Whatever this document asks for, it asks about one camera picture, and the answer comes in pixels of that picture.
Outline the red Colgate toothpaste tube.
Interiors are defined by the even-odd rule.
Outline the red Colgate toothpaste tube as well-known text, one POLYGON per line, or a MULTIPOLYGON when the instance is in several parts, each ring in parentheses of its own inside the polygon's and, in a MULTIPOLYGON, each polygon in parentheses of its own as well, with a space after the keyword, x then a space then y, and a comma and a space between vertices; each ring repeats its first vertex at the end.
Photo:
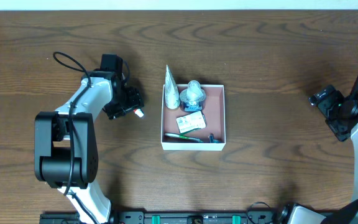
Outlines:
POLYGON ((143 117, 144 117, 144 112, 143 112, 140 108, 135 109, 135 110, 134 110, 134 113, 135 113, 138 117, 140 117, 140 118, 143 118, 143 117))

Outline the white Pantene conditioner tube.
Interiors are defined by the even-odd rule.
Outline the white Pantene conditioner tube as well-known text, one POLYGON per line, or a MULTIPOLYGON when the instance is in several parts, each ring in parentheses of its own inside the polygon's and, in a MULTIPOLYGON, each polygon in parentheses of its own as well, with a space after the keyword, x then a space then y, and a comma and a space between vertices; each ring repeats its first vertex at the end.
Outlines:
POLYGON ((180 105, 179 91, 168 65, 166 65, 164 94, 165 106, 170 110, 177 109, 180 105))

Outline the green white toothbrush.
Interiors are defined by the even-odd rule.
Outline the green white toothbrush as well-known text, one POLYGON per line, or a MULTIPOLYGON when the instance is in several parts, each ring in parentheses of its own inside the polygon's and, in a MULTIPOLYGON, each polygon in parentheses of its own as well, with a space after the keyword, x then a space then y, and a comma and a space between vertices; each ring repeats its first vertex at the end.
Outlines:
POLYGON ((184 140, 188 140, 188 141, 193 141, 193 142, 198 142, 198 143, 204 143, 204 142, 203 142, 201 139, 199 139, 199 138, 188 137, 188 136, 184 136, 184 135, 181 135, 181 134, 165 133, 164 136, 169 137, 169 138, 184 139, 184 140))

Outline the green Dettol soap bar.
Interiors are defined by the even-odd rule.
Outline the green Dettol soap bar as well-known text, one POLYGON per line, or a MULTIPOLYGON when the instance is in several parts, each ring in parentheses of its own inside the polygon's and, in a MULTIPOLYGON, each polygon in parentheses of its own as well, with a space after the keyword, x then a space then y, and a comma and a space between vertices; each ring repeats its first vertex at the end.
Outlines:
POLYGON ((206 120, 201 111, 190 113, 176 119, 180 134, 189 133, 196 129, 204 129, 206 120))

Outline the blue disposable razor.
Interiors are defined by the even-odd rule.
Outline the blue disposable razor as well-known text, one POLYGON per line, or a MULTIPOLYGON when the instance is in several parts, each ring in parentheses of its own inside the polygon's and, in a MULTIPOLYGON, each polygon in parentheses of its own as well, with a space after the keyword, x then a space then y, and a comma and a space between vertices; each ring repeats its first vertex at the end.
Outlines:
POLYGON ((209 139, 209 142, 210 142, 210 143, 214 143, 214 144, 220 144, 220 143, 222 143, 222 141, 220 141, 220 140, 218 140, 218 139, 216 139, 216 138, 214 137, 214 134, 213 134, 213 133, 211 133, 211 134, 208 136, 208 139, 209 139))

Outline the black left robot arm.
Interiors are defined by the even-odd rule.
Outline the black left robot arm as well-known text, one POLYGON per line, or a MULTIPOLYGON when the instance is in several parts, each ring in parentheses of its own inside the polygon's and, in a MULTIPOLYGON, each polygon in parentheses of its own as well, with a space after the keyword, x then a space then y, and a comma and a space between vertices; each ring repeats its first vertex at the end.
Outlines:
POLYGON ((118 70, 94 70, 81 78, 79 89, 55 111, 35 117, 36 178, 57 189, 73 204, 80 223, 113 223, 112 203, 101 190, 94 121, 101 112, 109 119, 129 112, 143 115, 129 75, 118 70))

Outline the white cardboard box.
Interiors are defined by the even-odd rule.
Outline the white cardboard box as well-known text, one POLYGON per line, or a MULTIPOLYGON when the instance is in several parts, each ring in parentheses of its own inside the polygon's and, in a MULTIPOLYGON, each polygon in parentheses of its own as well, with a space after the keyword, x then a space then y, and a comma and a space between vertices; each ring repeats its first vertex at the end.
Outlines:
POLYGON ((165 151, 222 151, 226 144, 226 112, 225 94, 223 85, 201 85, 206 92, 206 102, 202 113, 206 120, 204 129, 197 129, 187 133, 189 137, 199 138, 204 143, 186 141, 184 139, 173 139, 164 136, 165 133, 179 133, 176 122, 178 117, 187 115, 181 108, 170 110, 165 106, 162 98, 161 105, 161 135, 160 142, 165 151), (222 143, 210 143, 208 136, 213 133, 214 137, 222 143))

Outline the black mounting rail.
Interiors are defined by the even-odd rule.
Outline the black mounting rail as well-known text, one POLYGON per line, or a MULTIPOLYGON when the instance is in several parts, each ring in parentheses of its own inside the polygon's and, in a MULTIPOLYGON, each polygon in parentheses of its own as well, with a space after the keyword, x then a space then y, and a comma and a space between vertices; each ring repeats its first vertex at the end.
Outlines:
POLYGON ((107 223, 113 224, 241 224, 241 223, 326 223, 327 213, 318 213, 290 203, 277 210, 269 206, 251 205, 245 211, 147 212, 145 210, 113 210, 107 223))

